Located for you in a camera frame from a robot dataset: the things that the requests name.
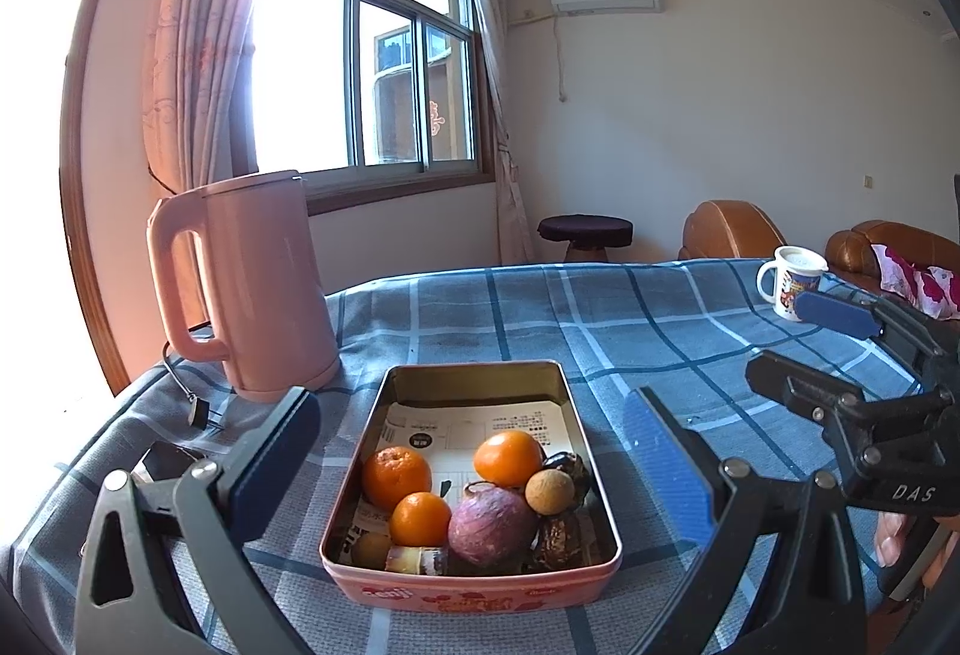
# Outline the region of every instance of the black stool cushion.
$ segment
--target black stool cushion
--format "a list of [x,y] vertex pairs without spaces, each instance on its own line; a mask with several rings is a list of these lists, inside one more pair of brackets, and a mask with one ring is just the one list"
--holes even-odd
[[634,225],[616,216],[548,216],[536,231],[544,240],[570,241],[580,249],[617,248],[634,242]]

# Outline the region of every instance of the orange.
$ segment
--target orange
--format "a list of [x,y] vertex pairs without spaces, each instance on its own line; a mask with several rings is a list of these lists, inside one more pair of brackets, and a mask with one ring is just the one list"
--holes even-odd
[[504,430],[473,454],[473,469],[499,487],[522,487],[544,465],[539,441],[523,430]]
[[433,492],[407,495],[390,516],[390,540],[397,546],[443,546],[450,507]]
[[414,449],[386,447],[363,463],[363,494],[385,512],[392,512],[411,492],[429,492],[432,485],[430,466]]

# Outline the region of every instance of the pink tin box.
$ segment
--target pink tin box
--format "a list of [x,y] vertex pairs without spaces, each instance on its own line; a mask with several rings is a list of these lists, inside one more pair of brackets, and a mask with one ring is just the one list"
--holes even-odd
[[[340,562],[360,503],[361,467],[376,450],[392,404],[450,408],[528,401],[552,401],[560,406],[571,449],[592,473],[593,488],[584,502],[594,537],[589,566],[535,575],[466,577],[402,575]],[[323,566],[349,599],[406,612],[530,612],[589,603],[600,596],[620,566],[622,551],[607,494],[563,369],[545,360],[408,365],[389,370],[320,540]]]

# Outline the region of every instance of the person's finger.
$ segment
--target person's finger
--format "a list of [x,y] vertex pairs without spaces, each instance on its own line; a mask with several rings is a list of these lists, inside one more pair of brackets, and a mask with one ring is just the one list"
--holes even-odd
[[960,530],[960,516],[938,516],[937,521],[950,530]]
[[947,560],[950,559],[950,555],[953,554],[953,550],[957,546],[957,540],[960,540],[960,533],[953,533],[950,535],[950,538],[947,540],[944,548],[937,553],[937,556],[933,559],[933,562],[923,573],[923,586],[926,589],[929,590],[935,584],[937,584],[937,581],[940,579],[940,575],[942,575],[944,572],[944,567],[947,566]]
[[906,538],[907,520],[906,515],[892,512],[880,512],[877,515],[874,547],[877,550],[877,563],[880,567],[893,566],[901,556]]

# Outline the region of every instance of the pink curtain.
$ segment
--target pink curtain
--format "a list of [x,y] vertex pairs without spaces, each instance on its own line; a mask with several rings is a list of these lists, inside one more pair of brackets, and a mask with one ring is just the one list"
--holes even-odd
[[[230,96],[253,0],[160,0],[144,77],[143,137],[157,197],[232,176]],[[176,276],[189,322],[205,318],[185,239]]]
[[484,61],[493,98],[493,171],[496,176],[496,230],[502,265],[534,262],[530,226],[520,195],[520,177],[510,154],[507,130],[507,0],[473,0],[479,16]]

